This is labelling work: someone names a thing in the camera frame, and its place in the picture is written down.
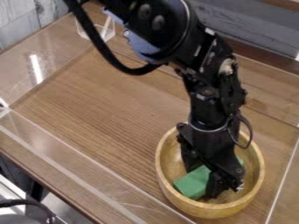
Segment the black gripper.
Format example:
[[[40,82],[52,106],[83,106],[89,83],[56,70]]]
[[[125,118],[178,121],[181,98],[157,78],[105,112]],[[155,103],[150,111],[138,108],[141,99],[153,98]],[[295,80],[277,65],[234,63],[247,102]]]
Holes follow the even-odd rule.
[[[235,147],[242,147],[239,126],[238,118],[229,118],[219,127],[195,126],[194,122],[177,125],[186,171],[193,172],[202,165],[210,169],[206,196],[211,199],[229,189],[238,192],[243,185],[246,171],[235,153]]]

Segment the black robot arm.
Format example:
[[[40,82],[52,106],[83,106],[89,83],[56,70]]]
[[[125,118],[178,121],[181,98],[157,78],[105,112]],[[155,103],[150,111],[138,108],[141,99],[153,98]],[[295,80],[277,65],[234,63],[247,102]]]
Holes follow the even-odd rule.
[[[246,176],[235,154],[247,90],[239,81],[239,63],[222,36],[202,23],[189,0],[97,0],[126,28],[126,39],[146,65],[126,66],[113,53],[78,0],[63,0],[89,38],[113,67],[141,76],[173,67],[190,96],[189,121],[177,125],[187,172],[210,169],[205,196],[239,191]]]

